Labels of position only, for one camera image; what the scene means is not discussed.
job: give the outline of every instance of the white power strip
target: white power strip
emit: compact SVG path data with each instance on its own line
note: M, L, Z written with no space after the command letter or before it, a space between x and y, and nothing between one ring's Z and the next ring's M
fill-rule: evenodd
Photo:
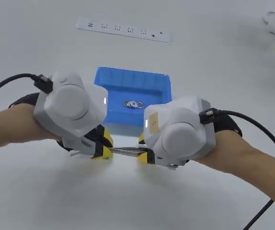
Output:
M121 35L127 37L136 37L157 42L172 41L171 33L161 30L141 29L131 25L115 23L109 20L93 21L86 17L79 17L76 25L77 29L89 30L112 35Z

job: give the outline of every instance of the yellow label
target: yellow label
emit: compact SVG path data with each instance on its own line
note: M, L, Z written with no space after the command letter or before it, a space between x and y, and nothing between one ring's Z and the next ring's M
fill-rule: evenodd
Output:
M159 132L158 112L149 116L149 132L150 133Z

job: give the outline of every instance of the silver washer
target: silver washer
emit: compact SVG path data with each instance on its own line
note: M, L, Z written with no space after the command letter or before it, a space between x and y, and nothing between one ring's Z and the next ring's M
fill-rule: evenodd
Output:
M123 101L123 106L124 106L124 107L130 107L129 104L128 104L128 102L129 102L128 100Z
M129 107L131 107L131 108L137 108L137 106L138 106L137 102L135 102L135 101L129 101L129 102L128 102L128 105L129 105Z
M137 106L138 106L137 108L139 108L139 109L144 108L144 103L138 102Z

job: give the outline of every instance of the white surface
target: white surface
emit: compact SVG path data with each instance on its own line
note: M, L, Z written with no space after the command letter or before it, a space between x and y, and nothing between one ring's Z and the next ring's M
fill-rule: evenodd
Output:
M0 80L98 66L168 74L173 97L197 94L256 118L275 135L275 50L262 15L275 0L0 0ZM169 46L75 28L79 15L166 28ZM28 80L0 91L0 109L36 91ZM275 156L260 131L245 139ZM137 138L114 136L116 146ZM72 159L53 141L0 149L0 230L237 230L268 197L228 174L190 162L176 171L136 159ZM253 230L275 229L275 205Z
M158 41L158 42L171 42L171 33L156 30L156 29L146 29L138 28L133 25L128 25L124 23L116 23L107 19L93 20L86 17L79 17L77 22L77 29L95 31L106 34L121 35L126 37L135 37L146 40Z

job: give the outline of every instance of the blue tray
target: blue tray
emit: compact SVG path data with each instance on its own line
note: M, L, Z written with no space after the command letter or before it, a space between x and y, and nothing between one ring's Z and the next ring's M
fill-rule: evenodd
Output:
M143 127L147 106L172 100L170 77L166 74L99 67L94 84L108 90L105 122ZM144 108L125 107L125 100L143 102Z

